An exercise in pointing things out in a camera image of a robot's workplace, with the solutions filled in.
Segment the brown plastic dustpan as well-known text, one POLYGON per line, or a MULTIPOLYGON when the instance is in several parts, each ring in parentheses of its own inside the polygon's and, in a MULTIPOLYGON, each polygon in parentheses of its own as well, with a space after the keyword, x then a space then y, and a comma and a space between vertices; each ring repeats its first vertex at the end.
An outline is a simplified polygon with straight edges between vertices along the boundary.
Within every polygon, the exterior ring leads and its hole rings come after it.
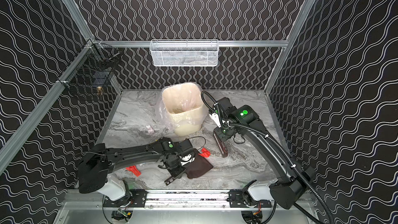
POLYGON ((188 179, 199 178, 213 168, 213 165, 205 157, 202 157, 197 149, 185 157, 175 154, 168 155, 163 163, 171 175, 164 181, 167 186, 182 178, 184 174, 188 179))

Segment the brown cartoon-face hand broom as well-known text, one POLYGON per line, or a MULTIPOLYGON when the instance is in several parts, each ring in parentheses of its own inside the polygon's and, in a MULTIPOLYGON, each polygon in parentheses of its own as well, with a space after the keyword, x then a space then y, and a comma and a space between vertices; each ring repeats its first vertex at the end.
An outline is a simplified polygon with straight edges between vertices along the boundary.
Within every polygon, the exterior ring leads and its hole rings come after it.
POLYGON ((213 131, 213 136, 214 136, 216 143, 221 151, 222 157, 226 158, 228 156, 228 149, 227 149, 226 145, 224 144, 224 142, 221 140, 221 138, 215 131, 213 131))

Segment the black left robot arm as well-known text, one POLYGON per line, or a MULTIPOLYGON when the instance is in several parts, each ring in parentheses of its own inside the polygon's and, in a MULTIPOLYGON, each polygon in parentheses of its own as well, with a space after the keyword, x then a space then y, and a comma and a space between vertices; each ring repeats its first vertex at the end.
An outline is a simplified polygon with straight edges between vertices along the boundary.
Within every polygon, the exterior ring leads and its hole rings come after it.
POLYGON ((78 165, 78 190, 81 194, 99 192, 111 201, 128 201, 131 197, 123 180, 112 175, 115 171, 147 162, 161 162, 172 179, 186 171, 195 152, 189 139, 173 142, 161 138, 153 143, 127 148, 107 148, 104 143, 86 152, 78 165))

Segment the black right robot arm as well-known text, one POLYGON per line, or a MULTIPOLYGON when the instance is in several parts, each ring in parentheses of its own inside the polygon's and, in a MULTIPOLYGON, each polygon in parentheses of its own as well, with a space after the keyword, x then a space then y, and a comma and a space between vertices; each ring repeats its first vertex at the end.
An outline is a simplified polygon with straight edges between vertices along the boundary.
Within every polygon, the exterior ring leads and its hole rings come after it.
POLYGON ((226 141, 240 134, 249 141, 265 159, 276 176, 276 180, 255 180, 244 188, 250 201, 274 200, 284 209, 294 203, 309 190, 302 180, 312 181, 315 170, 292 159, 287 151, 272 137, 259 115, 248 105, 236 108, 230 99, 223 97, 213 107, 221 111, 218 133, 219 141, 226 141))

